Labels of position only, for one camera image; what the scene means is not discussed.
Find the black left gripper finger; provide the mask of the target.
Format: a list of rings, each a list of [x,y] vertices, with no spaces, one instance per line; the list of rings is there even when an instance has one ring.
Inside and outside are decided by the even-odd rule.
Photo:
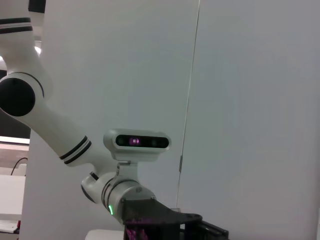
[[[188,223],[184,228],[185,240],[228,240],[229,231],[206,221]]]

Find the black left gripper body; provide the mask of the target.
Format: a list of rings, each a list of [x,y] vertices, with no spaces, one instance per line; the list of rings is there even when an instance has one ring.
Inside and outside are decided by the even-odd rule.
[[[125,200],[122,220],[124,240],[180,240],[181,226],[193,226],[202,217],[172,210],[150,198]]]

